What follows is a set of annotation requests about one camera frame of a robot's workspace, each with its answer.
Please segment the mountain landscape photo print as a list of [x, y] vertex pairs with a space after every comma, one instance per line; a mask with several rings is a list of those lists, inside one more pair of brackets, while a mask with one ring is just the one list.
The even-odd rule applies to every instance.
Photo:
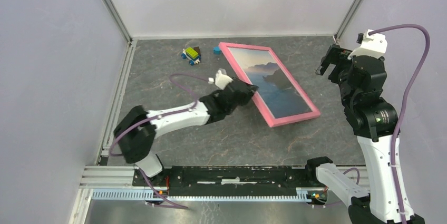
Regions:
[[237, 61], [275, 118], [311, 112], [301, 94], [279, 67], [269, 51], [230, 47]]

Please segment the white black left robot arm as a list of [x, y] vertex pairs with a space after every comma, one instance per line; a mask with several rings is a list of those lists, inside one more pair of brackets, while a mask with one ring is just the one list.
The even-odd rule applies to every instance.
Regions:
[[134, 165], [153, 186], [159, 186], [165, 181], [166, 172], [152, 151], [155, 139], [183, 128], [221, 121], [238, 106], [248, 104], [258, 89], [232, 77], [224, 87], [184, 106], [151, 112], [135, 106], [114, 129], [109, 155], [118, 146], [126, 163]]

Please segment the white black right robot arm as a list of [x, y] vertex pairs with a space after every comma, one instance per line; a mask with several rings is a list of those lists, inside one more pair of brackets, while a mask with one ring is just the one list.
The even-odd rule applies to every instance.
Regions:
[[328, 79], [337, 84], [344, 114], [357, 137], [370, 182], [364, 189], [343, 174], [328, 157], [307, 161], [304, 178], [311, 186], [330, 188], [347, 207], [352, 223], [424, 223], [409, 204], [399, 166], [399, 140], [393, 137], [398, 114], [382, 98], [387, 74], [383, 57], [353, 55], [333, 44], [317, 75], [334, 69]]

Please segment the pink wooden picture frame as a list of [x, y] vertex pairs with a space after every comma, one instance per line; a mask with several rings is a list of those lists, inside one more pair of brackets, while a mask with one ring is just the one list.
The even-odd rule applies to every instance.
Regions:
[[290, 82], [293, 84], [293, 86], [297, 89], [297, 91], [301, 94], [305, 102], [309, 105], [311, 108], [311, 112], [299, 114], [299, 115], [292, 115], [287, 116], [284, 118], [275, 118], [273, 117], [272, 113], [266, 106], [265, 102], [261, 99], [260, 95], [258, 94], [258, 91], [254, 94], [252, 97], [252, 100], [256, 107], [258, 108], [260, 114], [265, 119], [266, 123], [269, 127], [276, 127], [286, 124], [291, 124], [295, 122], [305, 121], [317, 118], [321, 115], [321, 112], [317, 108], [317, 106], [312, 102], [312, 100], [309, 98], [309, 96], [306, 94], [306, 92], [303, 90], [303, 88], [298, 84], [298, 82], [294, 79], [292, 74], [289, 72], [289, 70], [286, 69], [284, 63], [279, 59], [279, 57], [275, 54], [272, 48], [266, 47], [266, 46], [259, 46], [259, 45], [248, 45], [248, 44], [237, 44], [237, 43], [228, 43], [228, 42], [221, 42], [219, 43], [219, 47], [221, 48], [221, 51], [227, 61], [229, 62], [230, 66], [232, 67], [233, 71], [237, 75], [239, 79], [242, 81], [252, 84], [249, 80], [249, 78], [246, 76], [246, 74], [243, 72], [241, 67], [238, 65], [237, 61], [234, 59], [234, 57], [230, 54], [229, 48], [230, 47], [237, 47], [237, 48], [248, 48], [248, 49], [254, 49], [254, 50], [265, 50], [269, 51], [272, 55], [272, 57], [278, 62], [279, 67], [281, 70], [285, 73], [285, 75], [288, 77]]

